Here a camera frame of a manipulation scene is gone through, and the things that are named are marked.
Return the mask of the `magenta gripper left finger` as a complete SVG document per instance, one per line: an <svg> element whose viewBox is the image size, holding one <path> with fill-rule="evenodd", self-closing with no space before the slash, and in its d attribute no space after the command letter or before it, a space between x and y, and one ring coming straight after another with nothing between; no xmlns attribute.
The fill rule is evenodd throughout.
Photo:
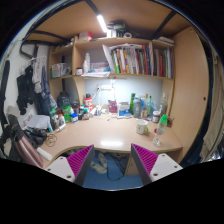
<svg viewBox="0 0 224 224"><path fill-rule="evenodd" d="M59 156L46 171L82 186L94 155L94 146L90 145L68 157Z"/></svg>

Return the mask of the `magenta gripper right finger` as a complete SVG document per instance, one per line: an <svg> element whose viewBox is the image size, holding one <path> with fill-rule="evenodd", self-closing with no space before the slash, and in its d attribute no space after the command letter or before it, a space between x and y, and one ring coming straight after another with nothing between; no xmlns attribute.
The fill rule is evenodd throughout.
<svg viewBox="0 0 224 224"><path fill-rule="evenodd" d="M182 169L167 154L156 154L136 144L131 145L131 155L144 185L148 185Z"/></svg>

